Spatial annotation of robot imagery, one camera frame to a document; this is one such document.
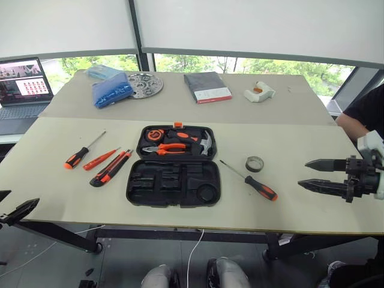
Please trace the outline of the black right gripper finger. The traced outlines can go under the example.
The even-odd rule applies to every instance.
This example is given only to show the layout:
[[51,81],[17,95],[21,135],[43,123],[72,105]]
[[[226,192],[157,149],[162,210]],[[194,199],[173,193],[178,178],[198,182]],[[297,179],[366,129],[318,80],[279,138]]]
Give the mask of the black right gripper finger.
[[305,163],[305,167],[321,171],[321,172],[334,172],[346,171],[346,160],[337,159],[317,159]]
[[298,185],[312,192],[339,196],[347,199],[347,185],[324,179],[308,179],[298,181]]

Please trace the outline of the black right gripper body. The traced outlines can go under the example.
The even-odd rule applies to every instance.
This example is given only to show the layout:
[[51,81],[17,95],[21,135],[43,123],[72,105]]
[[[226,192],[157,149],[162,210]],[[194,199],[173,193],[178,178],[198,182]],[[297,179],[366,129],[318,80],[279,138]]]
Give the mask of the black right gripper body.
[[354,155],[346,159],[345,200],[352,203],[354,197],[372,194],[375,199],[382,199],[382,171],[378,165]]

